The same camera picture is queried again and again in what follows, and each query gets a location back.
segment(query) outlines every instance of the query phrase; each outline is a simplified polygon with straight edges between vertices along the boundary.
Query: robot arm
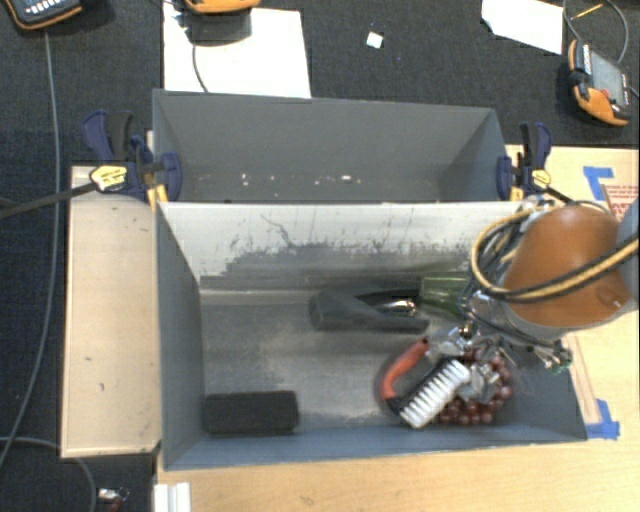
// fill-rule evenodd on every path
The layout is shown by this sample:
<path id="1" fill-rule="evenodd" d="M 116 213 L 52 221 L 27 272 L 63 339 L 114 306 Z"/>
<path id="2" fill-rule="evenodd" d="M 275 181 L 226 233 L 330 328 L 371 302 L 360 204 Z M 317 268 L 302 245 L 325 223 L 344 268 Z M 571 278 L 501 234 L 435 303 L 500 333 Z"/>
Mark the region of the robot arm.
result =
<path id="1" fill-rule="evenodd" d="M 389 368 L 380 395 L 412 428 L 490 423 L 513 390 L 513 347 L 554 373 L 572 360 L 560 338 L 617 318 L 638 304 L 638 201 L 619 224 L 591 203 L 536 205 L 497 221 L 471 253 L 460 295 L 464 325 L 422 339 Z M 433 364 L 403 396 L 393 382 L 420 353 Z"/>

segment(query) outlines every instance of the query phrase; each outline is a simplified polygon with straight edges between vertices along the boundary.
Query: wooden table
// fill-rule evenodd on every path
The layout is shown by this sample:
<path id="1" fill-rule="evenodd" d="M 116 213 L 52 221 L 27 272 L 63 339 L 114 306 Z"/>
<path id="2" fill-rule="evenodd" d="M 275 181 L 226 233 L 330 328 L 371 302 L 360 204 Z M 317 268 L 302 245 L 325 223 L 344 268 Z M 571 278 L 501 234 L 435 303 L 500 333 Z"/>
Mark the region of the wooden table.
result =
<path id="1" fill-rule="evenodd" d="M 508 148 L 510 154 L 518 149 Z M 593 197 L 583 175 L 584 166 L 611 168 L 613 180 L 638 183 L 637 151 L 554 148 L 547 161 L 553 186 L 575 199 Z M 95 273 L 84 265 L 93 261 L 94 252 L 101 255 L 98 266 L 104 265 L 100 262 L 108 262 L 109 258 L 103 251 L 109 247 L 120 253 L 128 251 L 130 265 L 118 268 L 121 281 L 126 282 L 127 272 L 135 272 L 139 289 L 150 290 L 151 263 L 149 274 L 140 275 L 141 265 L 144 267 L 144 262 L 151 261 L 149 219 L 144 209 L 133 203 L 105 202 L 104 209 L 110 214 L 124 205 L 131 217 L 127 221 L 120 219 L 120 224 L 109 224 L 112 230 L 137 230 L 140 236 L 130 237 L 129 245 L 124 239 L 118 244 L 101 245 L 96 224 L 88 223 L 86 217 L 78 214 L 83 209 L 93 215 L 98 212 L 76 201 L 70 226 L 71 243 L 76 245 L 70 247 L 69 257 L 72 293 L 68 306 L 73 306 L 73 310 L 68 311 L 65 350 L 63 455 L 148 451 L 158 439 L 160 424 L 157 347 L 153 346 L 149 327 L 149 309 L 153 305 L 144 298 L 141 301 L 140 297 L 118 294 L 112 281 L 105 276 L 96 280 Z M 97 245 L 88 247 L 89 240 Z M 106 286 L 110 298 L 98 300 L 100 286 Z M 107 345 L 98 345 L 99 361 L 85 350 L 96 347 L 98 320 L 94 317 L 88 325 L 83 315 L 77 314 L 78 306 L 89 299 L 101 308 L 99 322 L 106 329 L 101 339 Z M 143 307 L 136 315 L 123 316 L 121 305 L 127 301 L 139 302 Z M 138 329 L 142 340 L 139 346 L 121 346 L 119 332 L 125 328 Z M 640 503 L 638 314 L 580 332 L 577 338 L 585 361 L 581 368 L 586 368 L 593 393 L 607 401 L 613 419 L 621 424 L 617 441 L 593 439 L 546 446 L 172 473 L 163 472 L 159 464 L 157 481 L 190 482 L 194 512 L 387 512 L 445 508 L 635 511 Z M 133 350 L 138 361 L 144 360 L 148 365 L 143 368 L 131 358 L 123 364 L 126 349 Z M 580 393 L 585 410 L 593 409 L 589 390 L 581 389 Z M 110 415 L 109 420 L 109 415 L 101 416 L 103 408 L 91 406 L 114 400 L 130 403 L 132 414 L 125 419 Z"/>

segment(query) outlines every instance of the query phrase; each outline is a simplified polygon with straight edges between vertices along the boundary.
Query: orange device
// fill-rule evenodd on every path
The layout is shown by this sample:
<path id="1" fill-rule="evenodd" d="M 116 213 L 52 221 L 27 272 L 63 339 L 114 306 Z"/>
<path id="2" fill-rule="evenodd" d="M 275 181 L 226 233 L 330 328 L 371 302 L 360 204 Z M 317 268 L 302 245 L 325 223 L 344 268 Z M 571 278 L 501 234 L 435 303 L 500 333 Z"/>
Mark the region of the orange device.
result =
<path id="1" fill-rule="evenodd" d="M 580 108 L 613 126 L 631 119 L 627 76 L 587 43 L 569 45 L 569 80 Z"/>
<path id="2" fill-rule="evenodd" d="M 220 14 L 224 12 L 250 9 L 260 0 L 182 0 L 185 6 L 196 14 Z"/>
<path id="3" fill-rule="evenodd" d="M 219 45 L 251 35 L 250 12 L 260 0 L 173 0 L 194 44 Z"/>

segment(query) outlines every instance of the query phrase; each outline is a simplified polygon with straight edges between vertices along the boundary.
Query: black sponge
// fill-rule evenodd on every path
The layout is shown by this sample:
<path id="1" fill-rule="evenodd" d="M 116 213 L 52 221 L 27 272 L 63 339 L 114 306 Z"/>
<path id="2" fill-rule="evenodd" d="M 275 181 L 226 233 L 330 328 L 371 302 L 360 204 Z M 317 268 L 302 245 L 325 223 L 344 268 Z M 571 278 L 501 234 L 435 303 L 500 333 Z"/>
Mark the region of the black sponge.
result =
<path id="1" fill-rule="evenodd" d="M 204 399 L 204 429 L 214 435 L 288 434 L 298 420 L 293 391 L 211 394 Z"/>

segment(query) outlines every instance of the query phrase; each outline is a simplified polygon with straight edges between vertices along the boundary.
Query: black device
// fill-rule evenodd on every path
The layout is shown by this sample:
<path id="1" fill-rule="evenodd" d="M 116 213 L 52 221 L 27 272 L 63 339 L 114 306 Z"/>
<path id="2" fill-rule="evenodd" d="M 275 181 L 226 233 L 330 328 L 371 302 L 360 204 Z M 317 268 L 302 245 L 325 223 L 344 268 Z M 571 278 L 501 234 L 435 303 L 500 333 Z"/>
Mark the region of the black device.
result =
<path id="1" fill-rule="evenodd" d="M 82 12 L 83 0 L 4 0 L 16 24 L 23 30 L 45 28 Z"/>
<path id="2" fill-rule="evenodd" d="M 568 58 L 571 89 L 580 108 L 605 123 L 626 125 L 631 119 L 626 74 L 584 41 L 571 43 Z"/>
<path id="3" fill-rule="evenodd" d="M 213 393 L 202 406 L 205 431 L 218 436 L 291 434 L 299 414 L 293 391 Z"/>

